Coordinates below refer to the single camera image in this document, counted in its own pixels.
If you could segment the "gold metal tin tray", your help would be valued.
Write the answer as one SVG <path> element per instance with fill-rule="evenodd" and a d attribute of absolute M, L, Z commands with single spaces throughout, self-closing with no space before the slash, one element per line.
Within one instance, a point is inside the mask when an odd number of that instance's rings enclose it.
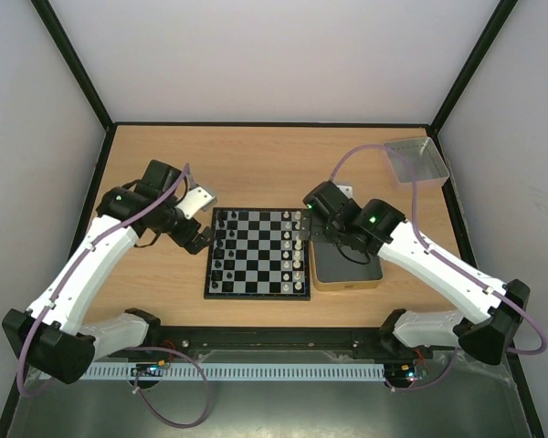
<path fill-rule="evenodd" d="M 322 292 L 362 290 L 378 287 L 384 272 L 378 257 L 347 246 L 310 242 L 311 283 Z"/>

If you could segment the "black white chess board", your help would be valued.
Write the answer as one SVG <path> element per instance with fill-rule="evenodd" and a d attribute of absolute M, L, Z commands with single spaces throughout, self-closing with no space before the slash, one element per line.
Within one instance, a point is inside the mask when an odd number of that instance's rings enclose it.
<path fill-rule="evenodd" d="M 305 292 L 282 292 L 281 214 L 300 211 Z M 217 219 L 227 219 L 219 229 Z M 211 244 L 205 274 L 205 299 L 311 299 L 309 235 L 311 219 L 305 209 L 221 207 L 212 212 Z"/>

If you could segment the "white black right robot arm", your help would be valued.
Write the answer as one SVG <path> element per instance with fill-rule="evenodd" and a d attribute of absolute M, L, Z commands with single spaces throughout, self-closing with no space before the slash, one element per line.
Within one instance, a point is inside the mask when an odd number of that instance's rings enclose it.
<path fill-rule="evenodd" d="M 391 204 L 373 199 L 360 207 L 334 182 L 320 183 L 303 202 L 329 241 L 400 266 L 454 305 L 442 312 L 393 311 L 381 327 L 386 355 L 451 347 L 489 365 L 501 363 L 523 320 L 526 284 L 483 274 L 422 235 Z"/>

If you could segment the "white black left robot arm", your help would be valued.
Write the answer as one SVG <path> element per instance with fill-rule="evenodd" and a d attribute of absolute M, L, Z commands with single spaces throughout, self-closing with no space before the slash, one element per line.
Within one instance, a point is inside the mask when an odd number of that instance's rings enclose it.
<path fill-rule="evenodd" d="M 23 386 L 33 367 L 64 382 L 77 381 L 90 364 L 152 341 L 157 317 L 128 309 L 118 317 L 86 324 L 84 318 L 113 268 L 150 231 L 168 235 L 191 255 L 208 246 L 211 232 L 195 216 L 216 202 L 188 167 L 152 160 L 144 175 L 107 191 L 74 254 L 24 311 L 11 309 L 2 321 L 18 359 Z"/>

